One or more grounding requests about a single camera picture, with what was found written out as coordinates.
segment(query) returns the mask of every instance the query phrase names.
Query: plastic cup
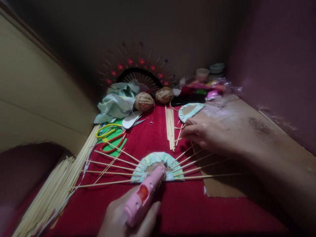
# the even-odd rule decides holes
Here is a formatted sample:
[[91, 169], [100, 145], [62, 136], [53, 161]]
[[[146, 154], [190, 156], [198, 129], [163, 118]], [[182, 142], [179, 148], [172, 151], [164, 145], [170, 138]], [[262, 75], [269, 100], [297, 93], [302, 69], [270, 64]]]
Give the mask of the plastic cup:
[[210, 71], [206, 68], [199, 68], [196, 70], [196, 80], [199, 82], [204, 82], [208, 75], [210, 74]]

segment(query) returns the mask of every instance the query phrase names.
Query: twine ball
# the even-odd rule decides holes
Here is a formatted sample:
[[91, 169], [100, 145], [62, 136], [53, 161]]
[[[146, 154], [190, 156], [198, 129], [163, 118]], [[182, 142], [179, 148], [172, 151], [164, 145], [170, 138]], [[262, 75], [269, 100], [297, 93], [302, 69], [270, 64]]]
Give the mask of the twine ball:
[[139, 111], [149, 111], [155, 107], [155, 101], [150, 94], [141, 92], [135, 96], [135, 108]]
[[163, 87], [156, 92], [155, 98], [157, 102], [167, 104], [173, 98], [173, 91], [169, 87]]

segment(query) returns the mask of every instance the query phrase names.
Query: hot glue gun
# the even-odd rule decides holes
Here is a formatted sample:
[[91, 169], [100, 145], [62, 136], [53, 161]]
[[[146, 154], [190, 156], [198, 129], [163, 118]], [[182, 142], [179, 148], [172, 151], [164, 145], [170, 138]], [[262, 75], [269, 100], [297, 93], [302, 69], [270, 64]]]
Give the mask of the hot glue gun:
[[161, 181], [165, 178], [166, 170], [165, 165], [158, 165], [126, 202], [123, 219], [129, 226], [133, 227], [143, 219], [155, 190], [159, 188]]

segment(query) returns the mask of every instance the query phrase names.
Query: person's hand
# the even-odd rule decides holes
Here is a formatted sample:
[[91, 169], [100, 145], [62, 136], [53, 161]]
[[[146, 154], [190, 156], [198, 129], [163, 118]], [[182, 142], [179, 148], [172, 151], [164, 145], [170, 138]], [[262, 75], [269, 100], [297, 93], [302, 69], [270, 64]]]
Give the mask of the person's hand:
[[106, 210], [103, 224], [100, 228], [98, 237], [146, 237], [149, 236], [156, 224], [156, 216], [160, 208], [160, 202], [153, 203], [142, 223], [131, 228], [127, 223], [122, 223], [123, 210], [130, 196], [139, 188], [132, 188], [119, 199], [110, 203]]
[[241, 147], [245, 147], [245, 144], [241, 144], [229, 131], [207, 119], [187, 119], [181, 137], [220, 155], [238, 154]]

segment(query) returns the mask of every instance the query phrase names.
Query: scissors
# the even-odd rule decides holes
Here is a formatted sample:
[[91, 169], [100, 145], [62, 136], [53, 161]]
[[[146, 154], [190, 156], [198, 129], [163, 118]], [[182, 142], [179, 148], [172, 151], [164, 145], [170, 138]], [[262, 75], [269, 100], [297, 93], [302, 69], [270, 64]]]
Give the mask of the scissors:
[[[140, 124], [141, 122], [143, 122], [143, 121], [145, 121], [145, 120], [146, 120], [146, 119], [143, 119], [143, 120], [141, 120], [141, 121], [138, 121], [138, 122], [134, 123], [133, 126], [136, 126], [136, 125]], [[106, 128], [106, 127], [110, 127], [110, 129], [109, 129], [108, 131], [106, 131], [104, 134], [99, 135], [99, 132], [100, 132], [102, 129]], [[117, 129], [122, 129], [122, 133], [119, 134], [119, 135], [117, 135], [116, 137], [114, 137], [114, 138], [108, 140], [108, 139], [106, 138], [106, 136], [108, 136], [108, 135], [114, 133]], [[124, 139], [125, 139], [125, 137], [126, 137], [126, 129], [123, 127], [123, 125], [120, 125], [120, 124], [117, 124], [117, 123], [110, 123], [110, 124], [107, 124], [107, 125], [101, 127], [101, 128], [96, 132], [95, 136], [96, 136], [97, 138], [101, 138], [102, 140], [107, 141], [108, 143], [112, 143], [112, 142], [116, 141], [117, 139], [122, 138], [121, 141], [119, 142], [119, 144], [116, 146], [116, 147], [120, 147], [120, 146], [123, 144]], [[103, 143], [103, 144], [101, 145], [100, 151], [101, 151], [102, 153], [111, 154], [111, 153], [113, 153], [113, 152], [116, 150], [116, 148], [113, 148], [113, 149], [111, 149], [111, 150], [109, 150], [109, 151], [104, 151], [103, 149], [108, 145], [108, 143]]]

